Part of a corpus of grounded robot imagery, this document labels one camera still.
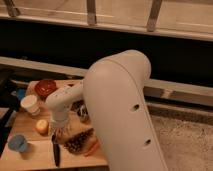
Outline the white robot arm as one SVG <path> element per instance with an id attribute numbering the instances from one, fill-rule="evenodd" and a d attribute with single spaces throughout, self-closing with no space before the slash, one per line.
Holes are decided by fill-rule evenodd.
<path id="1" fill-rule="evenodd" d="M 64 127 L 72 104 L 83 100 L 110 171 L 168 171 L 144 99 L 150 74 L 137 50 L 98 60 L 79 83 L 47 97 L 52 126 Z"/>

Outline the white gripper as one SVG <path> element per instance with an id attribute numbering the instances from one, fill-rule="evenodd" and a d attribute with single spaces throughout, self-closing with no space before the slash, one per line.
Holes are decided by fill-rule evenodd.
<path id="1" fill-rule="evenodd" d="M 69 118 L 58 121 L 50 117 L 50 133 L 55 134 L 57 137 L 64 136 L 69 130 L 69 121 Z"/>

